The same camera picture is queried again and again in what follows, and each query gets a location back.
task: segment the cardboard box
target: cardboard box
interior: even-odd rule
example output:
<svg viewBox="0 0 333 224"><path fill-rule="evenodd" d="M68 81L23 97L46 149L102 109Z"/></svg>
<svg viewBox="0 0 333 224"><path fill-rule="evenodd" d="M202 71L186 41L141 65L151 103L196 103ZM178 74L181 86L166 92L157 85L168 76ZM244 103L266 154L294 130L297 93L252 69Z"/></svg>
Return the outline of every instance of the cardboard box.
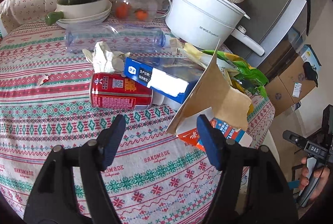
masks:
<svg viewBox="0 0 333 224"><path fill-rule="evenodd" d="M275 116L298 103L316 86L312 80L305 78L304 61L300 56L280 74L265 86L269 100L275 107Z"/></svg>
<svg viewBox="0 0 333 224"><path fill-rule="evenodd" d="M232 88L224 79L216 63L218 49L219 45L216 47L207 69L173 117L166 130L167 133L176 135L178 125L185 118L209 107L212 108L215 118L227 122L235 129L247 130L247 112L251 99Z"/></svg>

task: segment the screw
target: screw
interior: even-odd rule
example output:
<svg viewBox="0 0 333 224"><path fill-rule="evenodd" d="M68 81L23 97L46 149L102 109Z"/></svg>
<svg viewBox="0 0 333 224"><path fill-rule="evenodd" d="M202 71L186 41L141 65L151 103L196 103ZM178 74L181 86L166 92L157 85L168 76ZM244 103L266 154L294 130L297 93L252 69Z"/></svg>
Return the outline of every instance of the screw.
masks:
<svg viewBox="0 0 333 224"><path fill-rule="evenodd" d="M61 146L61 145L56 145L56 146L54 146L53 151L57 153L57 152L59 152L61 149L62 149L62 146Z"/></svg>
<svg viewBox="0 0 333 224"><path fill-rule="evenodd" d="M225 142L229 145L234 145L235 144L235 141L233 139L227 139Z"/></svg>
<svg viewBox="0 0 333 224"><path fill-rule="evenodd" d="M269 152L269 148L266 145L260 146L260 150L263 151L264 153L268 153Z"/></svg>
<svg viewBox="0 0 333 224"><path fill-rule="evenodd" d="M95 146L96 144L97 144L97 140L95 140L95 139L88 140L89 146Z"/></svg>

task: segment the red soda can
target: red soda can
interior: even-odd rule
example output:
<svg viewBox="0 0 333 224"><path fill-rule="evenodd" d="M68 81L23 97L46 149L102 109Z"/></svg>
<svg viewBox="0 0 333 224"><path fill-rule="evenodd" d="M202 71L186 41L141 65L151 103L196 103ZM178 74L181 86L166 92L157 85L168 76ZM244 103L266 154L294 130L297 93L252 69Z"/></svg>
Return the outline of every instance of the red soda can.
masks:
<svg viewBox="0 0 333 224"><path fill-rule="evenodd" d="M94 108L147 109L153 91L115 73L95 73L90 82L90 103Z"/></svg>

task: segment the brown paper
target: brown paper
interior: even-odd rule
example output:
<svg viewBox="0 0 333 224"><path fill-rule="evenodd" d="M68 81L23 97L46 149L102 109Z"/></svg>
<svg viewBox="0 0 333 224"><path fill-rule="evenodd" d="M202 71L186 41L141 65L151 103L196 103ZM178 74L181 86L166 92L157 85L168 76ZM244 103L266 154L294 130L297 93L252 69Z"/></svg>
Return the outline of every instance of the brown paper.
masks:
<svg viewBox="0 0 333 224"><path fill-rule="evenodd" d="M247 130L247 112L251 99L232 88L224 79L216 64L218 47L207 69L169 124L166 130L168 133L175 134L178 124L184 118L209 107L212 107L216 118L236 129Z"/></svg>

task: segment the white electric pot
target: white electric pot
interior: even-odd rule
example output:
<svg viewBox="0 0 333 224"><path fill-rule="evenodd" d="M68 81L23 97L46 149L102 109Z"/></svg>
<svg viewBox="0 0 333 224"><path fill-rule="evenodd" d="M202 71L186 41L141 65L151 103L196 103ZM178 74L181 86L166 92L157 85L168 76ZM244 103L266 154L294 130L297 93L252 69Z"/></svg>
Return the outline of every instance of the white electric pot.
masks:
<svg viewBox="0 0 333 224"><path fill-rule="evenodd" d="M244 28L236 29L244 16L250 19L228 0L172 0L165 21L172 34L198 48L214 50L231 34L261 56L264 49L244 34Z"/></svg>

